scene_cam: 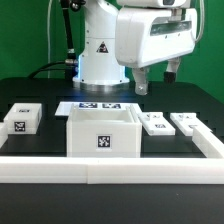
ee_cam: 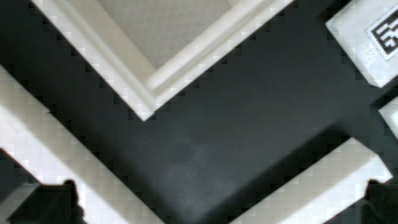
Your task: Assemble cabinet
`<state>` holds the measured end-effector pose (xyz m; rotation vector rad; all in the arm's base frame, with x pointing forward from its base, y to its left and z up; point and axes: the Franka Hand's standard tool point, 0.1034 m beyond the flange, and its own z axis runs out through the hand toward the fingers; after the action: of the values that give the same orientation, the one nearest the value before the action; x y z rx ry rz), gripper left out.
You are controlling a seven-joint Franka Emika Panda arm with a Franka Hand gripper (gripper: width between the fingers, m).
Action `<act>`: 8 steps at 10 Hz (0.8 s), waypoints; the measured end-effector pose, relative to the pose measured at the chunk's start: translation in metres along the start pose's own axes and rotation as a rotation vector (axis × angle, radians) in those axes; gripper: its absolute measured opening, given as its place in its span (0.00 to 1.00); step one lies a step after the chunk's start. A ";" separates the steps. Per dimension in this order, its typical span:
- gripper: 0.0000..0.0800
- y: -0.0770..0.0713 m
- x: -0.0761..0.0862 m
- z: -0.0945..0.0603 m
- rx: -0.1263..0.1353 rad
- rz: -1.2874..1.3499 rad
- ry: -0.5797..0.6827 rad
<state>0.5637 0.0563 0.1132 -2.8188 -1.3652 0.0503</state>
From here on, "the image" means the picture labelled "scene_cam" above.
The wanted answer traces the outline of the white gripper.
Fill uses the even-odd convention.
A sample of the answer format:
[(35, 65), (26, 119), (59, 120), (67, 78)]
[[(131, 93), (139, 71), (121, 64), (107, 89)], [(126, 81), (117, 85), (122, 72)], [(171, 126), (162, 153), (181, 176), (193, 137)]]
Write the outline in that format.
[(119, 64), (133, 68), (135, 93), (148, 93), (147, 67), (168, 61), (164, 82), (174, 83), (180, 56), (195, 47), (197, 12), (186, 9), (174, 16), (170, 9), (123, 7), (117, 17), (115, 57)]

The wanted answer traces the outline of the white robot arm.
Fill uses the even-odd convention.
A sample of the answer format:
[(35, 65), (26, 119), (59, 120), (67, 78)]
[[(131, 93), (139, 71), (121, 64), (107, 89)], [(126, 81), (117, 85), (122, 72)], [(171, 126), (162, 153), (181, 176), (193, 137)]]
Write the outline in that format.
[[(164, 81), (176, 79), (181, 57), (197, 42), (197, 11), (191, 0), (59, 0), (67, 35), (70, 78), (79, 88), (110, 91), (129, 83), (130, 68), (135, 92), (148, 92), (149, 67), (168, 63)], [(85, 47), (75, 53), (69, 12), (84, 11)]]

